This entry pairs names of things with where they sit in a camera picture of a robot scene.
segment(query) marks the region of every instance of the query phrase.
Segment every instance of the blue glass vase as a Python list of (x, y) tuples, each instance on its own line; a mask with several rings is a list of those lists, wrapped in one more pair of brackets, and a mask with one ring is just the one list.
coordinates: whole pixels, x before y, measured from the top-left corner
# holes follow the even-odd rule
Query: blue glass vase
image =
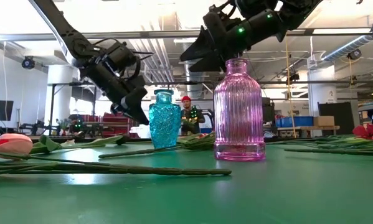
[(150, 133), (155, 149), (176, 145), (181, 127), (181, 107), (172, 103), (172, 90), (155, 90), (156, 103), (149, 106)]

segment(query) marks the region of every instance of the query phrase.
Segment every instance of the vase neck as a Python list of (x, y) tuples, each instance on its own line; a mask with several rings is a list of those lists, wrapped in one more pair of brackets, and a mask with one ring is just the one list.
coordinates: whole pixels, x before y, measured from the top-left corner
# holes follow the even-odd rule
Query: vase neck
[(234, 58), (226, 61), (227, 75), (247, 75), (247, 60)]
[(171, 104), (172, 96), (170, 93), (158, 93), (156, 98), (158, 104)]

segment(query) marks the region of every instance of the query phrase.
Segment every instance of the green table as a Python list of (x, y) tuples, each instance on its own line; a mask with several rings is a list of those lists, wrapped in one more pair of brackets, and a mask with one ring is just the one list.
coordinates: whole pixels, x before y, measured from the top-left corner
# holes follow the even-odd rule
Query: green table
[[(97, 161), (129, 144), (56, 152)], [(373, 223), (373, 157), (267, 147), (263, 162), (216, 161), (211, 152), (105, 160), (137, 166), (229, 168), (228, 177), (23, 175), (0, 177), (0, 224)]]

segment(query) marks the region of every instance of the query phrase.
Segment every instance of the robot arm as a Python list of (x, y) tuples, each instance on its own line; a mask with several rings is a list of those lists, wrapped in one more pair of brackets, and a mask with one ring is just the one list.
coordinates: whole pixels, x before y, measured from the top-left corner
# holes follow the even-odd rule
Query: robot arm
[[(93, 45), (66, 21), (52, 0), (29, 2), (54, 33), (68, 63), (80, 69), (81, 77), (88, 77), (113, 102), (112, 112), (122, 111), (142, 124), (149, 124), (141, 108), (142, 98), (147, 94), (144, 79), (138, 76), (141, 59), (126, 43), (115, 40), (108, 49)], [(131, 77), (117, 75), (134, 64), (136, 69)]]
[[(287, 30), (298, 28), (322, 0), (282, 0), (282, 8), (274, 11), (278, 0), (229, 0), (209, 8), (203, 17), (197, 40), (181, 55), (181, 61), (201, 58), (190, 67), (191, 72), (226, 70), (225, 61), (239, 57), (244, 50), (275, 35), (283, 41)], [(222, 10), (234, 8), (229, 14)], [(231, 19), (235, 9), (245, 18)]]

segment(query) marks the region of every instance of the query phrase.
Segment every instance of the person in red hat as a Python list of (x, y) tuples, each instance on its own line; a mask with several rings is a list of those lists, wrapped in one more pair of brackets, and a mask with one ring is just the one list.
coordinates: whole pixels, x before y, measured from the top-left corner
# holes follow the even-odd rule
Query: person in red hat
[(181, 112), (182, 116), (182, 135), (187, 135), (188, 132), (192, 134), (200, 133), (199, 123), (204, 123), (205, 119), (200, 110), (197, 110), (197, 119), (191, 119), (192, 114), (192, 100), (188, 96), (182, 97), (182, 104), (184, 109)]

